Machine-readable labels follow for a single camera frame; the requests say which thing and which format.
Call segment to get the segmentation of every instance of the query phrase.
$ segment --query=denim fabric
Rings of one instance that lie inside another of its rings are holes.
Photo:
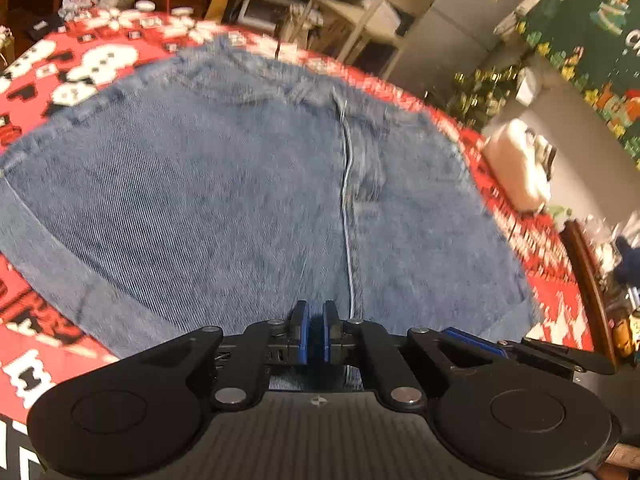
[[[458,148],[423,114],[218,39],[0,156],[0,251],[118,355],[296,300],[521,338],[539,313]]]

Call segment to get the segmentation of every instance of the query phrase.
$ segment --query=red and white patterned tablecloth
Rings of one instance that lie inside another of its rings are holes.
[[[0,76],[0,153],[60,108],[90,97],[136,67],[223,33],[252,52],[274,55],[272,39],[213,22],[136,10],[87,11],[35,44]],[[443,134],[460,145],[487,208],[522,262],[545,314],[530,335],[593,349],[580,292],[552,219],[514,211],[481,156],[477,132],[460,129],[449,116],[412,95],[332,59],[287,45],[279,59],[337,76],[405,110],[430,114]],[[35,467],[35,456],[29,455],[23,439],[23,424],[35,399],[55,383],[113,360],[0,254],[0,477],[3,469],[30,463]],[[1,449],[3,442],[9,452]]]

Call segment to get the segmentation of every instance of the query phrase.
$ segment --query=refrigerator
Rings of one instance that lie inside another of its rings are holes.
[[[453,93],[456,72],[475,70],[498,45],[494,28],[522,0],[436,0],[411,30],[389,80],[415,96]]]

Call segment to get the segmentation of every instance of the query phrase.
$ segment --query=wooden frame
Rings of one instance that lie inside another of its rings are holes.
[[[564,230],[560,233],[560,237],[578,281],[594,350],[606,356],[617,369],[618,359],[604,311],[604,295],[598,283],[591,249],[582,234],[582,227],[575,220],[568,221],[564,224]]]

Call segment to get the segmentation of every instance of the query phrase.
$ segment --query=christmas poster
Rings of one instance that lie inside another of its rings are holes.
[[[640,0],[542,0],[518,25],[640,171]]]

